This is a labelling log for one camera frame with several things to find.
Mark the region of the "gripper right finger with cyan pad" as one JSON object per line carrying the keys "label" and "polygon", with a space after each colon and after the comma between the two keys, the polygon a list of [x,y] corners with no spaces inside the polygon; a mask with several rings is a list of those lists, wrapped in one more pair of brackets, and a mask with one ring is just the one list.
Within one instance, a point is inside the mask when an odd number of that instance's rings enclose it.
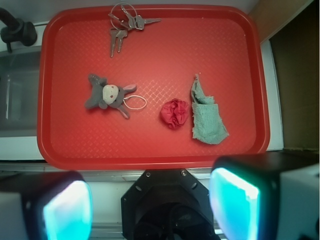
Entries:
{"label": "gripper right finger with cyan pad", "polygon": [[320,155],[268,151],[219,157],[209,201],[229,240],[317,240]]}

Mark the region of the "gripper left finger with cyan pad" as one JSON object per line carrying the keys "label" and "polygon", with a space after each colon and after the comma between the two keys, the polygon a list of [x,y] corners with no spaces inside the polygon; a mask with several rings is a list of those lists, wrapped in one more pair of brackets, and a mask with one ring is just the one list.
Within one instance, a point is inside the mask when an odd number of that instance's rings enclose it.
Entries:
{"label": "gripper left finger with cyan pad", "polygon": [[2,240],[88,240],[92,224],[92,193],[80,173],[18,173],[1,177]]}

